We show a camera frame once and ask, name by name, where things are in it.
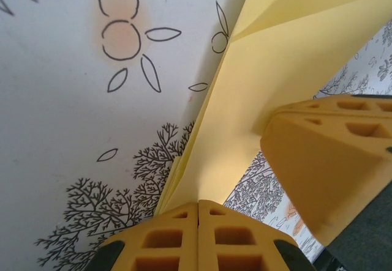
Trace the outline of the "yellow cloth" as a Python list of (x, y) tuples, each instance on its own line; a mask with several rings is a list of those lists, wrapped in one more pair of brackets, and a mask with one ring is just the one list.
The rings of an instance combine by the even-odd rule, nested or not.
[(310, 99), (392, 18), (392, 0), (246, 0), (155, 213), (222, 203), (271, 113)]

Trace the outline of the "floral patterned tablecloth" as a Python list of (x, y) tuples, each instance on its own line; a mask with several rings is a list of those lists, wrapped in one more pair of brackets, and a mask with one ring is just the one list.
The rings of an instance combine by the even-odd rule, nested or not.
[[(153, 217), (246, 0), (0, 0), (0, 271)], [(392, 18), (311, 98), (392, 94)], [(322, 251), (257, 152), (221, 204)]]

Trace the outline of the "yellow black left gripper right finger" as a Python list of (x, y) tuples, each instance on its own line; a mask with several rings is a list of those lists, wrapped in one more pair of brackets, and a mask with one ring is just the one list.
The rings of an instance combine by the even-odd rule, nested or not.
[(209, 200), (198, 202), (198, 271), (316, 271), (288, 234)]

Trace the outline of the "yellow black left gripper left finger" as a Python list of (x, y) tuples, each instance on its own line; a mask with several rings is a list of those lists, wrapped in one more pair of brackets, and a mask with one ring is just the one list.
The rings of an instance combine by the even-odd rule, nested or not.
[(198, 204), (191, 202), (104, 241), (90, 271), (197, 271)]

